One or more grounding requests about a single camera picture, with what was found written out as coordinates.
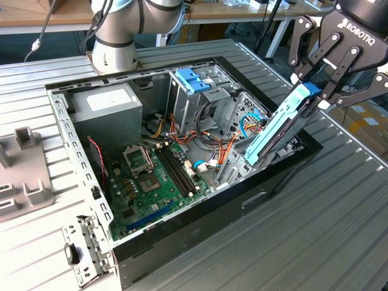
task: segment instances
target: ram slot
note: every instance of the ram slot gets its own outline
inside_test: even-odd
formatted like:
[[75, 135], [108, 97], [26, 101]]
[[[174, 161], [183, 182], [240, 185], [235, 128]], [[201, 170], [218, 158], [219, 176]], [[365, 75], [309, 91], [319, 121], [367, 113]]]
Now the ram slot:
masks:
[[186, 176], [186, 173], [183, 171], [170, 150], [162, 150], [156, 153], [156, 155], [173, 180], [174, 184], [179, 188], [183, 197], [187, 197], [190, 192], [196, 192], [194, 184]]

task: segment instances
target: red wire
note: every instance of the red wire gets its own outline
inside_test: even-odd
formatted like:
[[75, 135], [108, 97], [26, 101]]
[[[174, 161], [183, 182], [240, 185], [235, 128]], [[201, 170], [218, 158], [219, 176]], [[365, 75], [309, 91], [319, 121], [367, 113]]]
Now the red wire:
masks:
[[101, 149], [100, 147], [97, 145], [97, 143], [92, 140], [91, 138], [87, 138], [88, 141], [90, 141], [95, 147], [96, 147], [96, 150], [98, 152], [98, 155], [99, 155], [99, 160], [101, 161], [101, 170], [102, 170], [102, 186], [103, 188], [105, 187], [105, 165], [104, 165], [104, 161], [102, 160], [102, 153], [101, 153]]

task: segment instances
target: slotted metal surface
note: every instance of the slotted metal surface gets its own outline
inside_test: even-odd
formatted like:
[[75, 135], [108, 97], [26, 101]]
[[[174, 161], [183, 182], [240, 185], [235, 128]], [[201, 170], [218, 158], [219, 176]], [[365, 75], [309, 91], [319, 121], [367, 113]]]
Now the slotted metal surface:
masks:
[[[231, 40], [139, 51], [144, 67], [219, 55], [275, 102], [285, 98], [285, 80]], [[56, 197], [0, 224], [2, 290], [78, 289], [60, 228], [88, 207], [43, 84], [88, 76], [85, 57], [0, 67], [0, 136], [26, 125], [41, 134]], [[379, 290], [388, 280], [387, 168], [324, 115], [306, 129], [324, 149], [282, 193], [131, 290]], [[118, 280], [90, 290], [119, 290]]]

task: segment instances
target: motherboard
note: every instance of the motherboard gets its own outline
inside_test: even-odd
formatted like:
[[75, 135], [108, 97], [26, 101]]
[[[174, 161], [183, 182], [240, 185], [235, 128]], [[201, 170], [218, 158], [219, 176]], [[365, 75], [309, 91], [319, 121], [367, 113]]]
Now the motherboard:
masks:
[[133, 147], [127, 148], [122, 159], [106, 165], [109, 205], [115, 216], [110, 230], [115, 241], [210, 193], [198, 173], [187, 173], [188, 160], [179, 144], [136, 148], [132, 152]]

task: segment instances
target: pci slot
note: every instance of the pci slot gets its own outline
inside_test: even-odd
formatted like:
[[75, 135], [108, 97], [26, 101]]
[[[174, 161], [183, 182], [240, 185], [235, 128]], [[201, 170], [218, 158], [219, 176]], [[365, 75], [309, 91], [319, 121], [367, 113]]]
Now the pci slot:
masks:
[[179, 191], [182, 193], [183, 197], [188, 197], [190, 192], [196, 192], [194, 184], [191, 182], [189, 177], [187, 177], [185, 171], [183, 171], [179, 162], [176, 160], [173, 153], [169, 149], [158, 151], [156, 156], [162, 163], [174, 184], [177, 186], [177, 188], [179, 188]]
[[140, 219], [140, 220], [138, 220], [138, 221], [136, 221], [134, 223], [131, 223], [131, 224], [127, 225], [125, 227], [126, 231], [129, 232], [132, 229], [135, 229], [135, 228], [137, 228], [139, 226], [142, 226], [143, 224], [146, 224], [146, 223], [154, 220], [155, 218], [158, 218], [158, 217], [166, 214], [170, 210], [172, 205], [174, 205], [174, 202], [172, 202], [169, 205], [163, 207], [162, 209], [159, 209], [159, 210], [155, 211], [154, 213], [151, 213], [151, 214], [147, 215], [146, 217], [143, 217], [142, 219]]

